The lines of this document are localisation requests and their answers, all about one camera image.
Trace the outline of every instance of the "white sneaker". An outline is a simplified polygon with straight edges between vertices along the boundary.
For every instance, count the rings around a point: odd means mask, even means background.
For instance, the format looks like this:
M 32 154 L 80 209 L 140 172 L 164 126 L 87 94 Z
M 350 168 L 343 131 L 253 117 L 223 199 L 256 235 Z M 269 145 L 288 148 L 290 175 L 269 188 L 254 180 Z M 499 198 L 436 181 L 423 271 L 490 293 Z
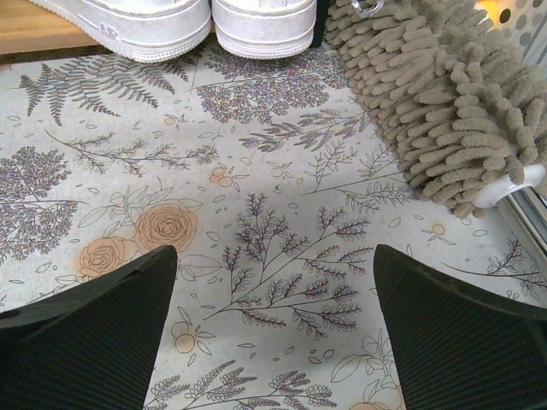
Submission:
M 98 43 L 138 62 L 161 62 L 209 34 L 209 0 L 31 0 L 72 21 Z
M 216 37 L 228 52 L 273 59 L 306 50 L 317 0 L 213 0 Z

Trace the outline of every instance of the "floral rug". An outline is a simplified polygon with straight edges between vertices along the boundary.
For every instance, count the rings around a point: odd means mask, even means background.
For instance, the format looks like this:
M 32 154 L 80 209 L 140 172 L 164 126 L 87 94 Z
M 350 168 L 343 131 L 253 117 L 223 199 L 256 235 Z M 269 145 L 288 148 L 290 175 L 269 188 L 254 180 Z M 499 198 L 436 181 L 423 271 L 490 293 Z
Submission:
M 174 245 L 147 410 L 404 408 L 379 243 L 547 306 L 496 211 L 413 199 L 327 48 L 260 62 L 211 40 L 154 65 L 58 51 L 4 57 L 0 78 L 0 311 Z

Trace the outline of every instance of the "chrome pole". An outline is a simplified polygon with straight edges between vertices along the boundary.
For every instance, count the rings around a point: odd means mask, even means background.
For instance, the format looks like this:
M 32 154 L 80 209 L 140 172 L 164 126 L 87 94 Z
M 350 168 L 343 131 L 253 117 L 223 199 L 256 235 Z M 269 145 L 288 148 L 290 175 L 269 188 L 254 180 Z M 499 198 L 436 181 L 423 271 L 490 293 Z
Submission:
M 507 195 L 497 203 L 522 247 L 547 274 L 547 207 L 532 188 Z

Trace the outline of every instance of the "black chair leg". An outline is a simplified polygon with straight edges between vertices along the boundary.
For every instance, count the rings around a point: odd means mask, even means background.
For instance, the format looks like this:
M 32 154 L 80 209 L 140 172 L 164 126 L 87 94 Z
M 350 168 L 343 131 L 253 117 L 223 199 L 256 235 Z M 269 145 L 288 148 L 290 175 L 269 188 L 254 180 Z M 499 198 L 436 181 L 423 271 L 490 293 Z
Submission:
M 325 32 L 326 18 L 328 17 L 329 0 L 317 1 L 317 20 L 314 28 L 314 41 L 311 43 L 312 49 L 321 47 L 323 43 L 323 33 Z

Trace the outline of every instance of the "white plastic cap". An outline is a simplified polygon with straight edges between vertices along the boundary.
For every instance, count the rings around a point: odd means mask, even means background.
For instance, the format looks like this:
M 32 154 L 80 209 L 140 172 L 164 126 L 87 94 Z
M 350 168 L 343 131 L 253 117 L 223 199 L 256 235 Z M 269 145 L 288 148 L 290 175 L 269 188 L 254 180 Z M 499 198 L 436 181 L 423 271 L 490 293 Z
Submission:
M 531 186 L 539 185 L 545 176 L 543 165 L 530 165 L 524 168 L 524 183 L 517 185 L 511 182 L 509 175 L 505 175 L 497 181 L 485 186 L 473 199 L 472 204 L 477 208 L 489 209 L 495 208 L 500 199 L 512 194 L 518 190 Z

